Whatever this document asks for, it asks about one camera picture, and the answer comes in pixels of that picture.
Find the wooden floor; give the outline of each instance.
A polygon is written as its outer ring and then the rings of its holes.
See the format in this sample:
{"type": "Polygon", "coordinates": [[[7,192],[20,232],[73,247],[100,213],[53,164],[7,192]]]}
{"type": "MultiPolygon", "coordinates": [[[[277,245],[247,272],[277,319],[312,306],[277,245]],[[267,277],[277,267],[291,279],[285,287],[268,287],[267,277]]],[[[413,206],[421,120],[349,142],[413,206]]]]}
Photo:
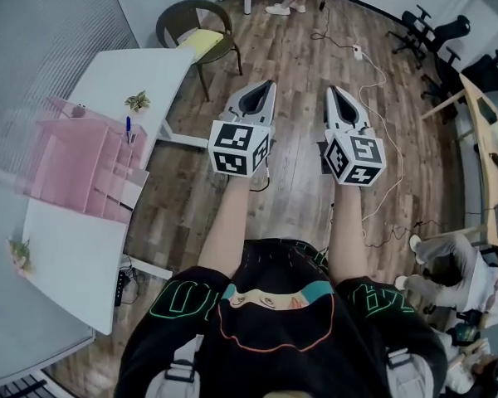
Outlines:
{"type": "MultiPolygon", "coordinates": [[[[212,102],[204,95],[195,72],[183,82],[169,122],[176,132],[207,138],[212,121],[222,111],[228,96],[244,85],[272,79],[276,97],[276,145],[270,157],[271,185],[252,193],[247,238],[295,237],[318,249],[327,245],[332,178],[320,175],[316,142],[324,140],[323,102],[328,85],[344,88],[358,98],[362,85],[381,80],[367,62],[356,61],[352,50],[340,49],[328,40],[313,41],[312,32],[325,29],[326,9],[320,0],[309,0],[306,14],[293,11],[289,17],[271,17],[264,7],[279,0],[253,0],[252,15],[242,10],[242,0],[227,0],[223,6],[232,18],[235,38],[242,50],[243,76],[237,73],[236,56],[206,66],[205,76],[212,102]]],[[[463,222],[461,159],[453,141],[453,126],[439,119],[422,124],[419,115],[432,107],[420,93],[422,71],[413,58],[393,55],[393,38],[387,30],[402,31],[393,21],[344,0],[327,0],[330,35],[341,45],[355,42],[387,75],[387,84],[362,92],[364,100],[385,119],[388,132],[403,155],[403,181],[388,196],[375,216],[364,222],[369,248],[369,268],[374,279],[393,282],[398,274],[417,267],[407,249],[407,238],[419,221],[434,220],[415,231],[421,235],[460,228],[463,222]],[[391,239],[395,230],[401,240],[391,239]]],[[[424,72],[433,74],[432,63],[424,72]]],[[[398,155],[388,141],[380,119],[370,115],[377,136],[382,138],[388,160],[385,173],[374,187],[362,192],[364,214],[373,212],[386,191],[401,175],[398,155]]],[[[126,253],[174,271],[195,265],[199,251],[217,211],[226,178],[214,174],[204,152],[160,143],[148,170],[149,180],[129,228],[126,253]]],[[[255,186],[264,179],[253,180],[255,186]]],[[[134,326],[145,314],[163,283],[146,277],[132,305],[115,310],[111,336],[99,335],[86,349],[53,365],[49,372],[60,383],[84,397],[108,397],[117,379],[120,356],[134,326]]],[[[128,286],[124,299],[133,300],[136,289],[128,286]]]]}

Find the blue pen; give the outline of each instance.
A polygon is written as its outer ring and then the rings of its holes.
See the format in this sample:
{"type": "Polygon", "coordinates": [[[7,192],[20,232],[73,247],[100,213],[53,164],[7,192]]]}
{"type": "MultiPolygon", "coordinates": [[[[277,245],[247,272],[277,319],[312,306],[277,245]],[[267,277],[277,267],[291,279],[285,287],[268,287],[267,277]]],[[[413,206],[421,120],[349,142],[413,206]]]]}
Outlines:
{"type": "Polygon", "coordinates": [[[127,134],[127,144],[129,144],[129,133],[131,131],[131,118],[128,116],[125,123],[125,133],[127,134]]]}

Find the small plant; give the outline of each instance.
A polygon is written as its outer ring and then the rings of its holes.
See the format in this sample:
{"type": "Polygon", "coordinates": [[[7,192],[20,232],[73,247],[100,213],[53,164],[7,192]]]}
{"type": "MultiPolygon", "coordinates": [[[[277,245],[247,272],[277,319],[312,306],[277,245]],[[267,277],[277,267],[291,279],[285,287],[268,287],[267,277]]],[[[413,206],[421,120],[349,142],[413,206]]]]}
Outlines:
{"type": "Polygon", "coordinates": [[[20,275],[32,272],[32,264],[30,262],[30,241],[16,242],[15,240],[8,240],[9,253],[13,259],[13,264],[20,275]]]}
{"type": "Polygon", "coordinates": [[[125,101],[134,112],[139,112],[142,108],[148,108],[151,102],[146,97],[146,90],[140,91],[136,96],[130,96],[125,101]]]}

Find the yellow cushion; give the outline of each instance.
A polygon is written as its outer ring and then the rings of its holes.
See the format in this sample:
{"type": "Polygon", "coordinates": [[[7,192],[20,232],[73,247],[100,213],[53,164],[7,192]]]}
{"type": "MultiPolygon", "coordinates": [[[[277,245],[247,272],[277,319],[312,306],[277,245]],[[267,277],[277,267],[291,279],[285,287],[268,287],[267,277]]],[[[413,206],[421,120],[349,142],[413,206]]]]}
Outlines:
{"type": "Polygon", "coordinates": [[[190,34],[177,46],[178,49],[192,47],[195,51],[194,60],[199,61],[207,52],[223,39],[219,32],[198,29],[190,34]]]}

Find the white desk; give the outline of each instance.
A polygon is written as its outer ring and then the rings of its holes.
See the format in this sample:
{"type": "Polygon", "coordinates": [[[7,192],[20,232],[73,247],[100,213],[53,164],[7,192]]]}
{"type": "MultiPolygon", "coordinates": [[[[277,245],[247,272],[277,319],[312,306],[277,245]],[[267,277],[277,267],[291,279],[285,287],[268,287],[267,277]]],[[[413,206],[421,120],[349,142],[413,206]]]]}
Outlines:
{"type": "MultiPolygon", "coordinates": [[[[70,101],[125,121],[127,97],[146,90],[151,105],[130,115],[148,138],[140,160],[145,169],[158,138],[200,148],[208,141],[175,134],[166,115],[188,68],[192,50],[102,51],[81,77],[70,101]]],[[[27,278],[48,298],[104,334],[110,334],[118,271],[128,225],[87,216],[30,199],[23,239],[30,241],[34,272],[27,278]]],[[[169,279],[171,272],[131,258],[133,266],[169,279]]]]}

